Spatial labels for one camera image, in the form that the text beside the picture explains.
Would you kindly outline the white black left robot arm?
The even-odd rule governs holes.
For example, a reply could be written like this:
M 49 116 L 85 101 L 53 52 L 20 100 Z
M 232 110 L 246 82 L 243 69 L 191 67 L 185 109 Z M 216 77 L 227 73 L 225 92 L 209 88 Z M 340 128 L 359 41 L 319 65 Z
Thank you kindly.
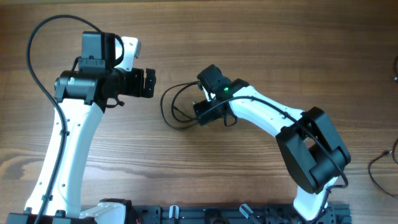
M 81 183 L 94 133 L 107 100 L 119 95 L 151 98 L 153 69 L 133 67 L 141 43 L 135 37 L 84 32 L 77 71 L 65 70 L 55 81 L 56 116 L 52 137 L 35 188 L 22 213 L 8 223 L 135 223 L 131 201 L 106 198 L 82 210 Z

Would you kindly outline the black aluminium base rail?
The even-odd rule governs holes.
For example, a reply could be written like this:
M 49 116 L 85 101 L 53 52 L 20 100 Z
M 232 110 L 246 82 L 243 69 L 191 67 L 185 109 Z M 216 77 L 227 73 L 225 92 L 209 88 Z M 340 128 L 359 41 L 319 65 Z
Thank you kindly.
M 291 204 L 250 206 L 245 215 L 238 207 L 171 207 L 135 206 L 136 223 L 142 224 L 206 224 L 206 223 L 306 223 Z

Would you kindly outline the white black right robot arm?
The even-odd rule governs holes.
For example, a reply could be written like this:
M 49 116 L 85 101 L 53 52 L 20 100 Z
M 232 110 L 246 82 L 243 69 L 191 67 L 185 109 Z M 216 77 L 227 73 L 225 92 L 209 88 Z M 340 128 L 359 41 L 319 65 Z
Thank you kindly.
M 285 166 L 298 185 L 293 206 L 305 221 L 315 223 L 326 212 L 327 198 L 342 177 L 351 156 L 328 115 L 318 107 L 290 108 L 262 94 L 242 79 L 231 81 L 210 65 L 197 76 L 205 100 L 194 104 L 197 121 L 204 125 L 231 115 L 245 119 L 277 141 Z

